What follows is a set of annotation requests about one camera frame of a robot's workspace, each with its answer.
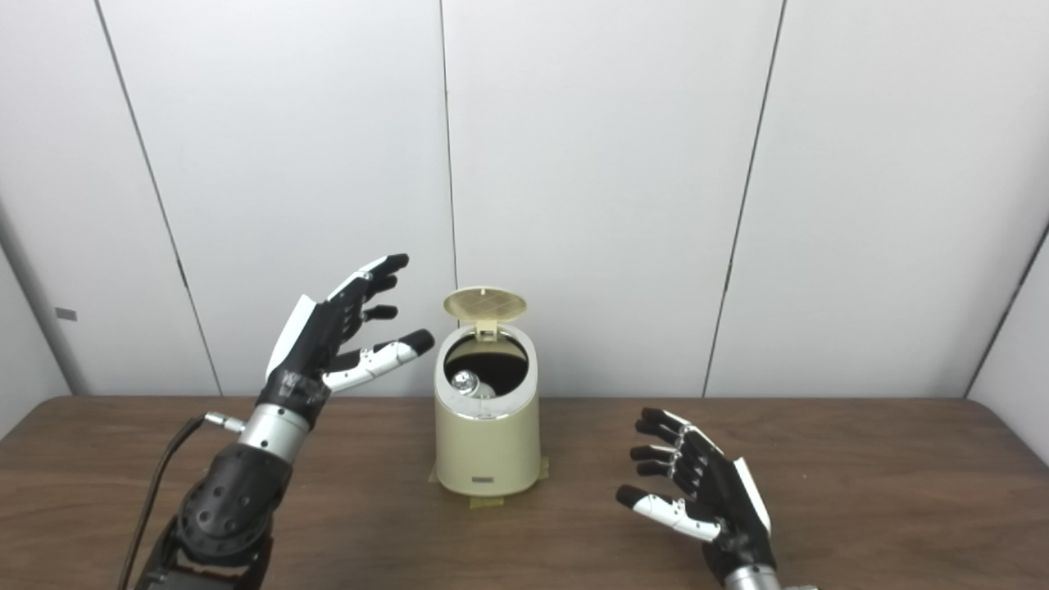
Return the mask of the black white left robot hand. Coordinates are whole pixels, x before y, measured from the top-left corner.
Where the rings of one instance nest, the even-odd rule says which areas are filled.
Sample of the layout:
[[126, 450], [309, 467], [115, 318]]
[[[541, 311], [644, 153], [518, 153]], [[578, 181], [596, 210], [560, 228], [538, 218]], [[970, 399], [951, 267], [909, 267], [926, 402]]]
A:
[[322, 302], [302, 295], [270, 355], [258, 406], [290, 412], [314, 429], [331, 393], [369, 384], [434, 347], [432, 333], [418, 329], [371, 347], [340, 351], [367, 322], [397, 318], [397, 305], [368, 303], [374, 295], [397, 287], [397, 273], [409, 261], [406, 253], [374, 259], [351, 273]]

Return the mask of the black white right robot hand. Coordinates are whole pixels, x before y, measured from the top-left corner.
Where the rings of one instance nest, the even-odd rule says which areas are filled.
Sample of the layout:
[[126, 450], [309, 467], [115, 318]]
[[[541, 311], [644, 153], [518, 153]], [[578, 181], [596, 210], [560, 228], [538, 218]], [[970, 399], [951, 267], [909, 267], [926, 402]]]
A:
[[726, 456], [693, 422], [663, 408], [643, 408], [634, 429], [663, 441], [630, 448], [637, 475], [669, 479], [682, 497], [625, 484], [615, 499], [638, 515], [700, 541], [721, 588], [780, 589], [770, 513], [746, 460]]

